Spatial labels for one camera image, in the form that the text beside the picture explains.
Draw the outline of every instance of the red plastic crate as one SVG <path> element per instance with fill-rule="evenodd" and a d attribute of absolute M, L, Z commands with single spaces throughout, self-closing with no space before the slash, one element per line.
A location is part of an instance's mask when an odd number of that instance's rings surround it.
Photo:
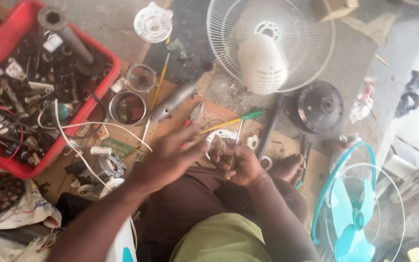
<path fill-rule="evenodd" d="M 37 14 L 44 6 L 45 4 L 39 0 L 24 0 L 14 6 L 7 18 L 0 25 L 0 63 L 7 59 L 30 29 L 38 27 Z M 72 23 L 69 23 L 69 26 L 84 43 L 100 51 L 113 63 L 113 68 L 109 74 L 96 88 L 95 93 L 99 98 L 101 98 L 119 75 L 119 60 L 111 51 L 107 50 L 104 46 L 92 39 L 86 33 L 82 32 Z M 88 99 L 88 101 L 85 102 L 82 108 L 80 108 L 78 113 L 74 116 L 70 124 L 84 122 L 95 106 L 96 102 L 94 99 Z M 64 131 L 68 135 L 74 135 L 78 128 L 79 127 L 72 127 L 65 129 Z M 59 136 L 51 149 L 44 155 L 40 164 L 38 164 L 35 168 L 29 164 L 22 164 L 11 159 L 3 166 L 3 169 L 21 179 L 34 177 L 53 163 L 57 156 L 62 152 L 65 145 L 66 142 L 61 136 Z M 7 160 L 7 158 L 3 157 L 5 150 L 6 149 L 0 145 L 0 165 Z"/>

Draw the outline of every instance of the electric fan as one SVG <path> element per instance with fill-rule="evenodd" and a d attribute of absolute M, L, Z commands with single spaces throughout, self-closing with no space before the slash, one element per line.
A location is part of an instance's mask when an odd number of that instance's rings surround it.
<path fill-rule="evenodd" d="M 299 89 L 324 70 L 335 43 L 327 0 L 212 0 L 207 15 L 219 63 L 253 93 Z"/>
<path fill-rule="evenodd" d="M 399 192 L 384 171 L 368 163 L 347 166 L 335 176 L 328 193 L 330 202 L 322 205 L 315 231 L 336 261 L 370 262 L 382 250 L 401 246 L 404 206 L 401 199 L 397 204 L 390 200 Z M 389 261 L 398 252 L 393 249 Z"/>

